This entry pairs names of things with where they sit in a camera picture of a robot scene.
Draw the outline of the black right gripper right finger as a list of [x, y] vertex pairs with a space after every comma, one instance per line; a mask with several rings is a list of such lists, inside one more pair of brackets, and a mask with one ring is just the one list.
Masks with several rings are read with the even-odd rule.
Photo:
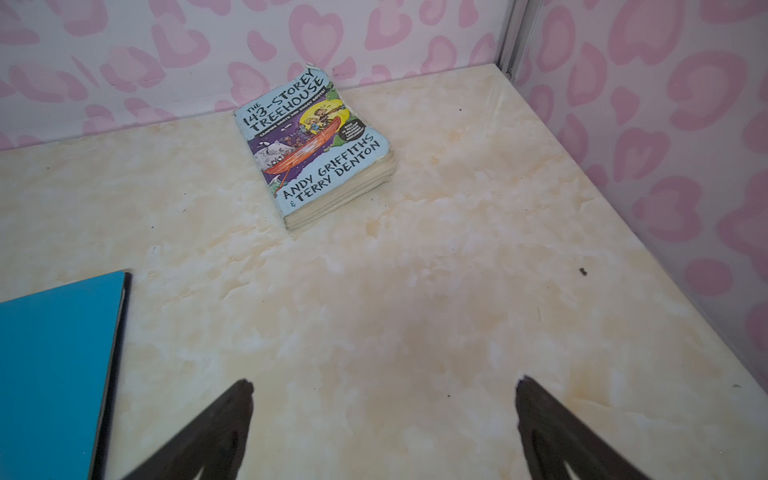
[[645, 479], [647, 476], [535, 379], [516, 386], [518, 430], [533, 479]]

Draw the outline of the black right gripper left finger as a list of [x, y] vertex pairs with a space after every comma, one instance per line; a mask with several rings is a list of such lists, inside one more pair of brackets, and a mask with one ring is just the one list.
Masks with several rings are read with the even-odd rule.
[[253, 384], [235, 382], [128, 479], [235, 479], [253, 414]]

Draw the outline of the blue and black file folder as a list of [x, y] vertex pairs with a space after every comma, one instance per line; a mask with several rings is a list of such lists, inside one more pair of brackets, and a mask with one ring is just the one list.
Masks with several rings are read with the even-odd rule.
[[131, 283], [116, 271], [2, 303], [2, 478], [103, 477]]

